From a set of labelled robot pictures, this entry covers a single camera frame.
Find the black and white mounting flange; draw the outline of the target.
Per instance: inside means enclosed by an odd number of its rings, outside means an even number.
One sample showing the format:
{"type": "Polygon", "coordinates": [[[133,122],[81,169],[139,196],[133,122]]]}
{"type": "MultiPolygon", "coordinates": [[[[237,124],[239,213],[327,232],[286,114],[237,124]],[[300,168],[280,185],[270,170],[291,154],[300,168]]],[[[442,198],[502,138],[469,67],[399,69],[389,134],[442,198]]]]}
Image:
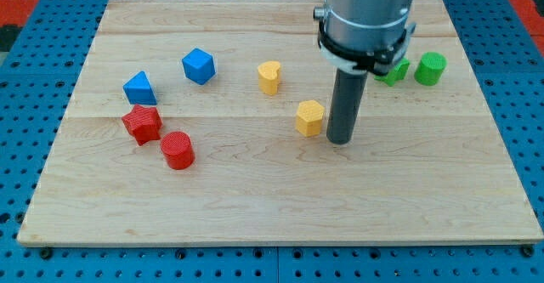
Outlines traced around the black and white mounting flange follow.
{"type": "Polygon", "coordinates": [[[386,76],[404,57],[417,24],[411,22],[400,38],[393,44],[380,50],[354,50],[335,43],[325,33],[325,23],[318,24],[318,45],[323,57],[339,70],[348,74],[359,75],[370,72],[386,76]]]}

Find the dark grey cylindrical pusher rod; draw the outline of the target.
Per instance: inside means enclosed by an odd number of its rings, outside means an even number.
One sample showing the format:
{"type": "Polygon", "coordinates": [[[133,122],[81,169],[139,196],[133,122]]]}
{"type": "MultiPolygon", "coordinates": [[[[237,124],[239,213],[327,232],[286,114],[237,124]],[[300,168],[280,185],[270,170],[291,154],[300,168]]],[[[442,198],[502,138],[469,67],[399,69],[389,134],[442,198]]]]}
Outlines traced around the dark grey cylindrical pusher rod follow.
{"type": "Polygon", "coordinates": [[[353,135],[368,73],[350,74],[337,69],[326,136],[334,144],[347,144],[353,135]]]}

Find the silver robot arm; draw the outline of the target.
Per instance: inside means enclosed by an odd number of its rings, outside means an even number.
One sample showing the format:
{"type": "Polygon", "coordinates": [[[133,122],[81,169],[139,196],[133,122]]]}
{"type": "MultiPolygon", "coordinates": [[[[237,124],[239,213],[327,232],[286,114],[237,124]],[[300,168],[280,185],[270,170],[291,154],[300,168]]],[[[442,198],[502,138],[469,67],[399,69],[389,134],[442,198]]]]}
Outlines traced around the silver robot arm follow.
{"type": "Polygon", "coordinates": [[[386,76],[404,58],[416,25],[412,0],[324,0],[314,9],[318,46],[336,68],[326,137],[346,144],[369,74],[386,76]]]}

